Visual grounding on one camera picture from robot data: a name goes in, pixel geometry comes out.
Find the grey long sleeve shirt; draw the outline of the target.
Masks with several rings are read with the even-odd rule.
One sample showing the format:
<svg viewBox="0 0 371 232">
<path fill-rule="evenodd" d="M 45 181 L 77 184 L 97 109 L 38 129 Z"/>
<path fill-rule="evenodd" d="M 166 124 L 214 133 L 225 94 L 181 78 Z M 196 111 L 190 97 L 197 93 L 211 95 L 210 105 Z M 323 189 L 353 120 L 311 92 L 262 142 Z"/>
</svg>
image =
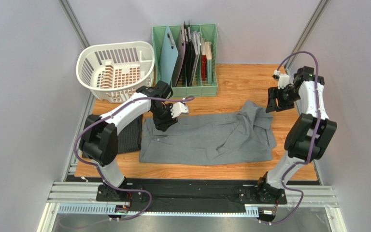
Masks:
<svg viewBox="0 0 371 232">
<path fill-rule="evenodd" d="M 179 117 L 165 132 L 147 118 L 139 162 L 222 165 L 269 161 L 277 145 L 272 121 L 273 116 L 251 100 L 238 112 Z"/>
</svg>

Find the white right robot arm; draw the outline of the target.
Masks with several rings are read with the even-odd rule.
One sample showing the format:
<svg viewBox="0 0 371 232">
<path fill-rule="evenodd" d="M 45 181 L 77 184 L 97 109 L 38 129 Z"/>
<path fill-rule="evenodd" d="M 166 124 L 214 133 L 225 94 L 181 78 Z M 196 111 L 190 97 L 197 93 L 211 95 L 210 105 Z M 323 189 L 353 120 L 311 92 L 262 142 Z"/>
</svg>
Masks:
<svg viewBox="0 0 371 232">
<path fill-rule="evenodd" d="M 314 69 L 304 66 L 298 69 L 294 79 L 275 70 L 276 87 L 268 90 L 266 112 L 293 109 L 300 101 L 300 115 L 289 131 L 284 144 L 285 153 L 277 165 L 266 174 L 266 183 L 276 189 L 304 165 L 320 159 L 326 151 L 337 123 L 330 120 L 324 106 L 324 78 L 316 76 Z"/>
</svg>

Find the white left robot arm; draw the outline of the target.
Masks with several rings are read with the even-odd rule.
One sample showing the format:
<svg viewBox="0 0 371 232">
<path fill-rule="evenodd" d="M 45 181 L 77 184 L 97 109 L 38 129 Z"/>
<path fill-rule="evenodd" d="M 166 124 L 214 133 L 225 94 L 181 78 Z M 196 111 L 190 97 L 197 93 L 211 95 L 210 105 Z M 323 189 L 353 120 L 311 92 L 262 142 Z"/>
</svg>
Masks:
<svg viewBox="0 0 371 232">
<path fill-rule="evenodd" d="M 153 114 L 157 130 L 166 131 L 177 123 L 173 116 L 173 104 L 167 103 L 172 95 L 169 84 L 158 81 L 154 87 L 140 87 L 129 100 L 104 115 L 89 115 L 85 128 L 75 144 L 98 169 L 104 183 L 111 188 L 119 188 L 125 181 L 115 160 L 118 153 L 118 136 L 132 121 L 146 112 Z"/>
</svg>

